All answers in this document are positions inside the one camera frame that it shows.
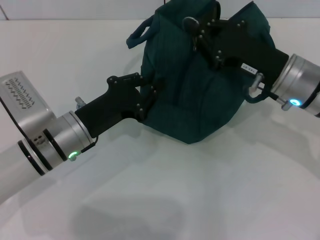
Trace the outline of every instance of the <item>bag handle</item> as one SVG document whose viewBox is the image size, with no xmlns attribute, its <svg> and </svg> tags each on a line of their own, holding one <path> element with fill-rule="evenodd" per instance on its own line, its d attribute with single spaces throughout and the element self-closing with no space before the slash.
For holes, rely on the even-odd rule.
<svg viewBox="0 0 320 240">
<path fill-rule="evenodd" d="M 143 21 L 141 25 L 129 36 L 129 38 L 126 40 L 126 45 L 129 49 L 132 49 L 151 38 L 158 31 L 159 26 L 156 27 L 154 23 L 154 15 L 152 15 L 147 20 Z"/>
</svg>

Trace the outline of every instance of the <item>teal bag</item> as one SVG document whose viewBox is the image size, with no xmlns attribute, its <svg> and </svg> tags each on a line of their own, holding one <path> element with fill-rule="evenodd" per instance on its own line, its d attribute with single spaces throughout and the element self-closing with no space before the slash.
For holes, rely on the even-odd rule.
<svg viewBox="0 0 320 240">
<path fill-rule="evenodd" d="M 187 144 L 203 140 L 228 123 L 245 100 L 244 86 L 254 81 L 231 68 L 214 71 L 199 52 L 193 51 L 192 38 L 184 32 L 182 21 L 208 12 L 219 19 L 219 3 L 171 0 L 126 41 L 129 49 L 146 41 L 141 75 L 154 84 L 164 83 L 143 124 Z M 275 48 L 269 23 L 256 4 L 249 3 L 229 21 L 242 20 L 252 37 Z M 149 90 L 142 87 L 140 92 L 146 95 Z"/>
</svg>

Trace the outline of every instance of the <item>label sticker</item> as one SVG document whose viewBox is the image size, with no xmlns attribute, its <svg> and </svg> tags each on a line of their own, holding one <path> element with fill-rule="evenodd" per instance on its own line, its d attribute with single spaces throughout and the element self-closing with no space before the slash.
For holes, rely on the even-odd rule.
<svg viewBox="0 0 320 240">
<path fill-rule="evenodd" d="M 245 64 L 245 63 L 242 63 L 241 68 L 244 69 L 244 70 L 246 70 L 246 71 L 248 71 L 249 73 L 254 74 L 254 75 L 256 75 L 257 72 L 258 72 L 257 69 L 255 69 L 255 68 L 253 68 L 252 66 L 249 66 L 249 65 L 247 65 L 247 64 Z"/>
</svg>

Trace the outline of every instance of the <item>black ring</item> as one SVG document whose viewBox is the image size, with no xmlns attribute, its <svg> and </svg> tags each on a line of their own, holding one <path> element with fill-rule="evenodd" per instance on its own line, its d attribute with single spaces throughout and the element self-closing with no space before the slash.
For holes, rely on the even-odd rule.
<svg viewBox="0 0 320 240">
<path fill-rule="evenodd" d="M 62 160 L 65 162 L 68 158 L 65 155 L 64 151 L 62 151 L 61 147 L 58 145 L 54 137 L 51 135 L 51 133 L 48 131 L 48 129 L 43 130 L 43 134 L 46 136 L 46 138 L 50 141 L 56 152 L 59 154 L 59 156 L 62 158 Z"/>
<path fill-rule="evenodd" d="M 314 89 L 313 93 L 309 96 L 309 98 L 300 106 L 301 109 L 306 109 L 317 97 L 318 93 L 320 92 L 320 82 Z"/>
<path fill-rule="evenodd" d="M 31 156 L 30 152 L 28 151 L 28 149 L 26 148 L 26 146 L 21 140 L 18 141 L 18 146 L 20 147 L 25 157 L 29 160 L 31 165 L 34 167 L 34 169 L 38 172 L 38 174 L 40 174 L 40 176 L 45 175 L 45 172 L 41 169 L 41 167 L 39 167 L 39 165 L 37 164 L 35 159 Z"/>
<path fill-rule="evenodd" d="M 37 157 L 40 159 L 40 161 L 43 163 L 45 168 L 48 169 L 49 171 L 51 171 L 53 169 L 53 167 L 47 161 L 45 156 L 42 155 L 42 153 L 39 151 L 37 146 L 29 138 L 26 138 L 26 141 L 28 142 L 28 144 L 30 145 L 30 147 L 34 151 L 34 153 L 37 155 Z"/>
</svg>

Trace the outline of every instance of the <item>ventilation slots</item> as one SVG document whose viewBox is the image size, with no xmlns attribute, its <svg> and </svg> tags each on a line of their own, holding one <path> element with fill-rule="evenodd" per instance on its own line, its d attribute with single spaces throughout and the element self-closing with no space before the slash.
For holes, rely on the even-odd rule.
<svg viewBox="0 0 320 240">
<path fill-rule="evenodd" d="M 29 96 L 29 93 L 18 78 L 15 77 L 7 80 L 5 85 L 21 109 L 29 109 L 35 104 L 35 101 Z"/>
</svg>

